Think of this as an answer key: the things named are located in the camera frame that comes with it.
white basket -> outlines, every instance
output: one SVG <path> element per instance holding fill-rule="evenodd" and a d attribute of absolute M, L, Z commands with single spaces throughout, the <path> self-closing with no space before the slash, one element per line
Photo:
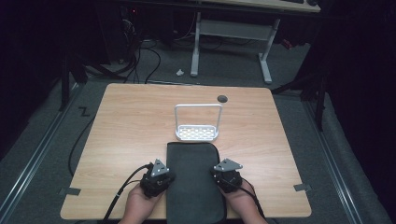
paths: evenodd
<path fill-rule="evenodd" d="M 215 106 L 219 108 L 218 121 L 216 126 L 209 124 L 183 124 L 178 125 L 177 110 L 181 107 L 204 107 Z M 175 106 L 175 119 L 176 119 L 176 136 L 180 141 L 187 142 L 211 142 L 219 135 L 219 122 L 222 111 L 222 105 L 176 105 Z"/>

gray carpet floor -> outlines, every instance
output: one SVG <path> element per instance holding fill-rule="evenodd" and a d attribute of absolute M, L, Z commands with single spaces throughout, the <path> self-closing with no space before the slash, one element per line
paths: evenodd
<path fill-rule="evenodd" d="M 273 45 L 268 64 L 273 83 L 263 82 L 262 71 L 257 54 L 243 50 L 231 51 L 230 46 L 216 43 L 203 44 L 201 50 L 200 71 L 198 77 L 190 77 L 191 50 L 189 41 L 177 42 L 173 48 L 156 42 L 146 42 L 144 47 L 158 52 L 161 63 L 150 77 L 149 83 L 186 83 L 198 85 L 263 87 L 274 89 L 294 79 L 309 46 L 284 49 Z M 247 43 L 245 47 L 256 49 L 260 43 Z M 147 75 L 157 66 L 160 58 L 152 51 L 141 49 L 137 74 L 131 74 L 129 83 L 143 83 Z M 110 69 L 122 65 L 113 64 Z M 176 72 L 181 69 L 181 77 Z M 105 77 L 90 76 L 86 85 L 80 86 L 80 92 L 74 98 L 64 115 L 58 131 L 50 141 L 44 159 L 39 163 L 27 189 L 22 194 L 7 223 L 76 223 L 77 220 L 63 220 L 60 211 L 64 196 L 59 195 L 61 188 L 69 187 L 72 176 L 68 171 L 68 159 L 73 145 L 86 125 L 96 113 L 106 85 L 116 82 Z M 276 218 L 277 223 L 349 223 L 347 213 L 330 175 L 325 157 L 318 139 L 318 131 L 312 125 L 312 118 L 300 101 L 297 91 L 286 91 L 275 95 L 276 106 L 290 142 L 301 178 L 312 189 L 306 194 L 312 207 L 312 215 L 305 218 Z M 46 130 L 59 115 L 61 105 L 61 87 L 55 86 L 48 100 L 40 106 L 29 120 L 29 125 L 21 134 L 18 142 L 0 162 L 0 202 L 4 202 L 15 182 L 29 162 Z M 86 107 L 88 117 L 81 116 L 81 107 Z M 391 223 L 382 205 L 378 202 L 367 177 L 354 157 L 337 118 L 332 110 L 329 97 L 326 98 L 323 127 L 325 139 L 339 165 L 346 184 L 349 186 L 361 214 L 361 223 Z M 76 168 L 79 156 L 88 137 L 89 129 L 78 141 L 71 155 L 72 170 Z"/>

gray tape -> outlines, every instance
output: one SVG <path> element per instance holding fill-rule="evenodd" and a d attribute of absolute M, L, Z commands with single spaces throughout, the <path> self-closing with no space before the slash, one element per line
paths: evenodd
<path fill-rule="evenodd" d="M 73 188 L 61 188 L 61 190 L 59 190 L 59 195 L 66 195 L 66 194 L 70 194 L 70 195 L 79 195 L 79 193 L 81 192 L 81 189 L 73 189 Z"/>
<path fill-rule="evenodd" d="M 300 185 L 294 185 L 294 189 L 296 191 L 301 191 L 301 190 L 305 190 L 305 192 L 311 190 L 311 186 L 310 185 L 306 185 L 306 184 L 300 184 Z"/>

black pouch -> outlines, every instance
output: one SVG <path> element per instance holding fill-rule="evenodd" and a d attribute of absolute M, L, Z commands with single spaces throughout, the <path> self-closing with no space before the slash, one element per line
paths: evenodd
<path fill-rule="evenodd" d="M 168 143 L 166 166 L 175 177 L 166 191 L 168 224 L 225 221 L 225 199 L 210 174 L 217 164 L 219 152 L 210 143 Z"/>

perforated basket base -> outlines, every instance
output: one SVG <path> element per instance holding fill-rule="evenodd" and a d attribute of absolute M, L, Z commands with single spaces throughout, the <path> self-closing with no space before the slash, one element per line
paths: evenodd
<path fill-rule="evenodd" d="M 177 138 L 180 141 L 213 141 L 218 136 L 216 127 L 211 125 L 180 125 Z"/>

